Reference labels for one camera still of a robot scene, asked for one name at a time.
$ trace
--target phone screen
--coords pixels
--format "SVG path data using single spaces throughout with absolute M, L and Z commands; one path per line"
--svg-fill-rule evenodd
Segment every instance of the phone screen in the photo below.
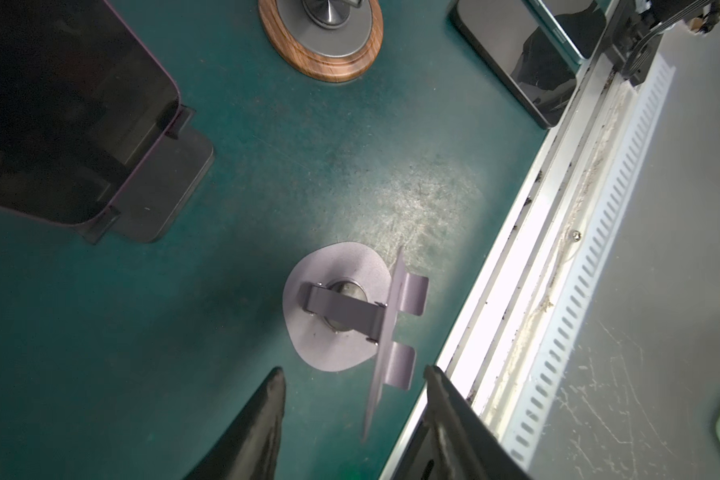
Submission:
M 537 12 L 554 22 L 550 28 L 559 28 L 576 47 L 582 58 L 589 58 L 606 26 L 605 13 L 595 0 L 530 0 Z
M 522 0 L 459 0 L 451 17 L 539 124 L 555 126 L 576 75 Z
M 0 206 L 62 224 L 90 220 L 178 101 L 103 0 L 0 0 Z

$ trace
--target round wooden base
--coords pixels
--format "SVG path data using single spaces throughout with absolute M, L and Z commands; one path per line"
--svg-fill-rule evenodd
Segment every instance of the round wooden base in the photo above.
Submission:
M 378 0 L 365 1 L 371 5 L 371 34 L 360 50 L 345 57 L 326 57 L 298 43 L 280 19 L 277 0 L 259 0 L 259 17 L 272 46 L 296 70 L 324 82 L 346 82 L 368 70 L 382 47 L 382 9 L 378 6 Z

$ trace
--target round base plate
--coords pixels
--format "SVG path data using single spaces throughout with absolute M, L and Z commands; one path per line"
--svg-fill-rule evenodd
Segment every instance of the round base plate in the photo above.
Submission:
M 288 33 L 308 50 L 326 57 L 346 57 L 368 42 L 372 25 L 370 3 L 350 9 L 347 21 L 329 30 L 309 17 L 301 0 L 277 0 L 277 11 Z
M 288 30 L 294 28 L 294 32 L 299 32 L 299 38 L 307 33 L 298 30 L 298 26 L 286 26 L 278 10 L 280 3 L 283 4 L 284 17 L 289 18 L 292 14 L 300 18 L 303 15 L 303 18 L 309 22 L 308 31 L 312 36 L 304 37 L 304 42 L 309 44 L 309 48 L 294 38 Z M 363 8 L 353 9 L 346 24 L 335 30 L 317 26 L 308 17 L 299 0 L 259 0 L 259 17 L 272 46 L 296 70 L 324 82 L 346 82 L 368 70 L 382 47 L 384 21 L 378 0 L 366 0 L 363 5 L 370 11 L 370 33 L 364 33 L 363 29 L 367 28 L 367 25 L 363 27 L 363 22 L 357 22 L 353 27 L 356 21 L 362 20 L 360 17 L 363 15 Z M 342 36 L 342 30 L 354 32 L 353 28 L 358 29 L 354 36 L 346 38 Z M 365 38 L 365 41 L 358 43 L 359 38 Z
M 291 271 L 282 292 L 282 314 L 298 355 L 324 372 L 340 372 L 368 360 L 376 345 L 355 330 L 337 332 L 320 316 L 306 312 L 309 288 L 350 280 L 368 302 L 386 302 L 392 278 L 384 260 L 371 247 L 344 242 L 305 256 Z

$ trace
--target metal stand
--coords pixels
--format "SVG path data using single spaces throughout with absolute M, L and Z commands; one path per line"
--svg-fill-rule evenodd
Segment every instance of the metal stand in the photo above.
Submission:
M 367 282 L 378 279 L 378 283 L 386 283 L 378 272 L 381 258 L 377 257 L 369 247 L 353 242 L 327 246 L 296 265 L 283 291 L 288 333 L 298 354 L 315 368 L 338 371 L 366 360 L 364 351 L 353 348 L 358 339 L 360 343 L 365 340 L 362 344 L 371 349 L 371 354 L 377 347 L 364 438 L 382 398 L 382 385 L 411 388 L 416 351 L 392 339 L 394 325 L 400 311 L 416 316 L 424 313 L 429 287 L 429 278 L 406 271 L 401 248 L 385 292 L 386 303 L 377 301 L 379 288 Z M 337 283 L 358 286 L 370 302 L 339 293 L 332 288 Z M 348 330 L 331 327 L 335 324 Z
M 370 2 L 277 0 L 277 11 L 298 43 L 316 54 L 334 58 L 363 48 L 373 24 Z
M 189 126 L 194 110 L 176 121 L 117 193 L 112 205 L 76 231 L 96 244 L 109 230 L 140 243 L 161 238 L 213 163 L 213 144 Z

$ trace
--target white vented panel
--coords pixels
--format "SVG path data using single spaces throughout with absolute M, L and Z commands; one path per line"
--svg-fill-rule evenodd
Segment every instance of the white vented panel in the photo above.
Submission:
M 674 72 L 660 55 L 656 56 L 596 199 L 594 214 L 582 232 L 581 245 L 551 313 L 529 378 L 501 438 L 502 446 L 524 469 L 528 469 L 536 451 L 586 308 L 643 166 Z

